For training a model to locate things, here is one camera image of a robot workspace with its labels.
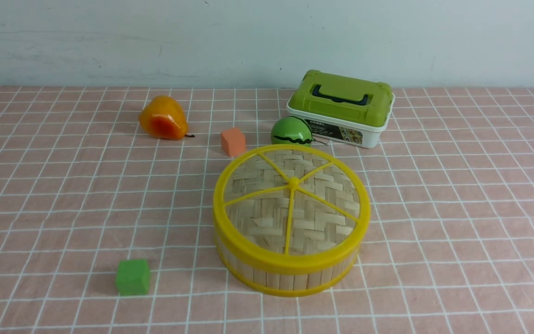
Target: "green lid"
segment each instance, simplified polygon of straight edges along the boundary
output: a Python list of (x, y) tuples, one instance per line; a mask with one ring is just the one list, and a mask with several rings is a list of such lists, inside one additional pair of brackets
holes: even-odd
[(381, 127), (392, 101), (393, 93), (386, 83), (310, 70), (292, 95), (289, 105), (303, 112)]

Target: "yellow lid spoke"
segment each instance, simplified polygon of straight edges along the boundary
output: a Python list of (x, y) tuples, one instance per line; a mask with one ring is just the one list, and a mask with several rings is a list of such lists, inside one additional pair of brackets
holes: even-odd
[(261, 152), (259, 152), (258, 155), (259, 155), (261, 158), (263, 158), (265, 161), (267, 161), (267, 163), (269, 163), (269, 165), (271, 165), (271, 167), (273, 167), (273, 169), (275, 169), (275, 171), (276, 171), (277, 173), (279, 173), (279, 174), (281, 175), (281, 177), (284, 178), (284, 180), (285, 180), (286, 182), (289, 181), (289, 180), (288, 180), (288, 176), (286, 175), (286, 173), (284, 173), (284, 171), (282, 171), (282, 170), (275, 164), (275, 162), (271, 161), (271, 159), (267, 158), (267, 157), (265, 156), (265, 154), (263, 154), (263, 153), (261, 153)]
[(350, 219), (353, 220), (354, 222), (358, 223), (358, 218), (354, 217), (354, 216), (353, 216), (352, 214), (350, 214), (350, 213), (347, 213), (344, 209), (341, 209), (341, 207), (337, 207), (336, 205), (333, 205), (333, 204), (327, 202), (326, 200), (320, 198), (319, 196), (317, 196), (317, 195), (315, 195), (315, 194), (313, 194), (313, 193), (311, 193), (311, 192), (307, 192), (306, 189), (304, 189), (304, 188), (298, 188), (298, 190), (299, 190), (300, 192), (302, 192), (303, 194), (305, 194), (305, 195), (309, 195), (310, 197), (316, 199), (316, 200), (319, 201), (320, 203), (323, 203), (324, 205), (330, 207), (331, 209), (333, 209), (333, 210), (335, 210), (335, 211), (337, 211), (337, 212), (339, 212), (339, 213), (341, 213), (341, 214), (347, 216), (348, 218), (350, 218)]

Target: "box handle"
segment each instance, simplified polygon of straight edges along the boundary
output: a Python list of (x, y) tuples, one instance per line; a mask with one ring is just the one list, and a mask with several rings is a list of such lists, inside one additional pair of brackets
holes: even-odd
[(358, 106), (365, 106), (366, 103), (368, 102), (368, 95), (367, 94), (364, 94), (364, 97), (360, 101), (352, 101), (352, 100), (348, 100), (348, 99), (342, 99), (341, 97), (334, 97), (334, 96), (329, 96), (329, 95), (322, 94), (322, 93), (320, 93), (320, 86), (321, 85), (319, 85), (319, 84), (314, 86), (314, 89), (312, 89), (312, 95), (314, 95), (316, 97), (322, 97), (324, 99), (329, 99), (329, 100), (331, 100), (333, 102), (337, 102), (337, 103), (345, 102), (345, 103), (356, 104)]

